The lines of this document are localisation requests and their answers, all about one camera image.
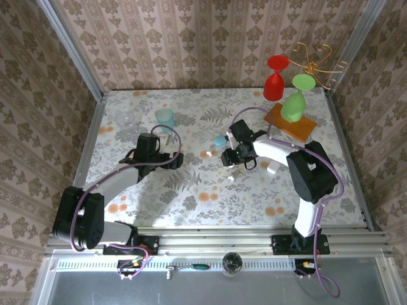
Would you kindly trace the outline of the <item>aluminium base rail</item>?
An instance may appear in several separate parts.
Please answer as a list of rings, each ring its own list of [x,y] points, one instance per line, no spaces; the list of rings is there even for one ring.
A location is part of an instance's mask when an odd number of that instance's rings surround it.
[[[363,227],[324,227],[333,257],[390,256],[392,247],[385,234]],[[290,227],[270,226],[180,226],[141,227],[141,235],[159,237],[158,255],[168,257],[220,257],[239,252],[244,257],[271,256],[272,236],[291,234]]]

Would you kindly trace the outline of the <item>green plastic wine glass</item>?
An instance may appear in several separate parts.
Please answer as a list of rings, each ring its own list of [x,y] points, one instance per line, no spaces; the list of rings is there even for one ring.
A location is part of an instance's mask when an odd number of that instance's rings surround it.
[[[315,79],[308,74],[297,74],[292,78],[292,84],[298,90],[284,102],[280,114],[290,123],[299,121],[306,107],[303,92],[310,91],[316,85]]]

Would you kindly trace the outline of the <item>red plastic wine glass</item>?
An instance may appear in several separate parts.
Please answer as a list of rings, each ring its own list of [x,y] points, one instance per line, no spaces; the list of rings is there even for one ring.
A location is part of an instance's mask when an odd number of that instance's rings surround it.
[[[263,96],[267,100],[276,102],[282,98],[285,82],[280,72],[288,65],[288,58],[284,55],[274,55],[268,59],[268,66],[273,70],[273,74],[267,78],[263,88]]]

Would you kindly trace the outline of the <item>green handled screwdriver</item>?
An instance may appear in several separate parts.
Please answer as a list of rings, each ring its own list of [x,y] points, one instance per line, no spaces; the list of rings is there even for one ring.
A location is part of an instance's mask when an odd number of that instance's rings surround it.
[[[180,269],[195,269],[195,270],[209,270],[210,266],[208,264],[187,264],[184,266],[168,266],[169,271],[176,271]]]

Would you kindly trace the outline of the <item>aluminium frame post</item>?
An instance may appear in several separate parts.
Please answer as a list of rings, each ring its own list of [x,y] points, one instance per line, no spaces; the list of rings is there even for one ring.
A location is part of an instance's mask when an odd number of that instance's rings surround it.
[[[86,62],[79,45],[75,41],[67,22],[64,21],[62,14],[59,12],[54,0],[36,1],[38,2],[39,7],[43,10],[47,19],[50,21],[51,26],[57,34],[57,37],[60,39],[60,42],[66,49],[68,55],[74,63],[74,66],[81,74],[81,77],[93,95],[95,101],[99,103],[104,96],[104,92],[93,75],[90,66]]]
[[[357,52],[368,36],[374,22],[382,11],[386,0],[368,0],[364,11],[357,19],[357,23],[352,31],[345,47],[335,62],[333,71],[329,74],[328,81],[324,85],[326,93],[333,93],[340,84],[344,75],[349,74],[350,64],[355,59]]]

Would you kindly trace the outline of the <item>black power connector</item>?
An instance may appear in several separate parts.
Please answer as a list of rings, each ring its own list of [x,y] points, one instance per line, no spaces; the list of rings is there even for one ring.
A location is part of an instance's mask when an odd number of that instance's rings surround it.
[[[117,273],[120,280],[132,280],[147,265],[149,259],[119,260],[117,264]]]
[[[295,270],[294,272],[302,276],[311,277],[316,274],[316,270],[322,267],[322,263],[314,259],[295,259],[294,260]]]

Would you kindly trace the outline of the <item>aluminium side rail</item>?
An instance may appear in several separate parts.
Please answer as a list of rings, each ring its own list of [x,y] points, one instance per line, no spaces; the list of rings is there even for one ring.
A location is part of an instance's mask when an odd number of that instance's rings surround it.
[[[339,139],[339,143],[341,145],[341,149],[344,155],[344,160],[347,164],[348,172],[350,181],[355,191],[356,198],[359,203],[359,208],[361,213],[364,216],[364,221],[366,223],[366,227],[369,231],[378,231],[381,232],[382,230],[375,224],[373,221],[372,215],[370,213],[368,203],[366,201],[365,195],[362,190],[362,185],[360,183],[359,177],[357,175],[357,168],[354,164],[354,160],[352,159],[352,154],[350,151],[350,147],[348,145],[348,138],[345,135],[345,130],[342,127],[341,119],[338,114],[338,111],[335,106],[335,96],[333,93],[329,93],[327,90],[324,90],[325,99],[333,120],[333,124],[336,129],[336,133]]]
[[[67,187],[62,193],[59,209],[53,225],[53,234],[55,237],[69,238],[68,235],[73,213],[80,200],[80,196],[83,194],[83,191],[80,191],[80,189],[85,185],[94,146],[97,140],[97,134],[104,116],[107,98],[108,94],[105,93],[99,103],[95,106],[73,185]]]

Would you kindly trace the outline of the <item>teal translucent cup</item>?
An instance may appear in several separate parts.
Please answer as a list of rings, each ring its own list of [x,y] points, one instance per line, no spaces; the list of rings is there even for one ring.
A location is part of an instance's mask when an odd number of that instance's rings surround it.
[[[162,108],[155,112],[155,116],[159,125],[165,125],[162,127],[163,132],[171,133],[172,130],[169,127],[173,128],[175,125],[173,111],[169,108]]]

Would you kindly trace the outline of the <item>gold glass rack wooden base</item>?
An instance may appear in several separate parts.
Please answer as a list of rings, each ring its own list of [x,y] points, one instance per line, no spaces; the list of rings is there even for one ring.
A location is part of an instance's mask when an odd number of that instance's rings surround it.
[[[300,64],[287,57],[289,64],[293,64],[297,67],[301,67],[303,72],[300,74],[308,74],[308,75],[312,76],[316,82],[315,86],[319,85],[319,86],[323,87],[323,89],[325,89],[324,84],[322,84],[322,82],[318,78],[318,75],[319,74],[330,74],[332,72],[332,71],[324,70],[324,69],[320,68],[320,65],[331,56],[331,54],[333,52],[332,47],[330,47],[330,45],[328,45],[328,44],[318,45],[317,51],[323,52],[326,54],[322,59],[320,59],[318,61],[310,60],[308,47],[306,46],[306,44],[297,42],[292,45],[293,52],[298,53],[301,50],[305,51],[307,62],[305,64]],[[303,112],[302,118],[297,122],[290,123],[290,122],[284,120],[280,114],[280,111],[282,109],[284,102],[280,103],[279,101],[274,102],[275,105],[271,108],[271,110],[268,112],[268,114],[265,115],[264,120],[267,123],[271,124],[272,126],[278,128],[279,130],[282,130],[283,132],[292,136],[296,140],[305,142],[307,140],[307,138],[309,138],[309,136],[311,135],[311,133],[313,132],[315,127],[317,126],[317,123],[315,121],[312,121],[309,118],[304,117],[305,111]]]

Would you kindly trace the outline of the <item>grey metal panel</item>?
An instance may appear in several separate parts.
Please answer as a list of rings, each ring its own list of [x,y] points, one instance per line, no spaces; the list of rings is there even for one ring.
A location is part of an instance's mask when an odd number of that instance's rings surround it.
[[[43,260],[29,305],[407,305],[390,257],[322,260],[321,280],[294,271],[144,269],[132,280],[117,272],[58,272],[60,259],[99,260],[101,255],[59,255]]]

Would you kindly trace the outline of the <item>floral patterned table cover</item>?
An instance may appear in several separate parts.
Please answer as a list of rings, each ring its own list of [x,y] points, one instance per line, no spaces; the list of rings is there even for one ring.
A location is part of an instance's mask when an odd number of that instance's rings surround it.
[[[177,170],[157,169],[120,193],[107,205],[106,220],[139,227],[292,226],[300,199],[289,169],[282,166],[272,175],[266,158],[258,158],[254,169],[254,164],[248,169],[244,165],[225,168],[224,147],[214,145],[233,118],[243,119],[255,132],[266,130],[265,111],[272,106],[258,88],[112,91],[85,183],[112,170],[135,147],[139,134],[157,131],[155,112],[169,108],[179,138],[172,137],[165,150],[182,150],[183,165]],[[135,116],[131,128],[120,128],[115,122],[123,111]]]

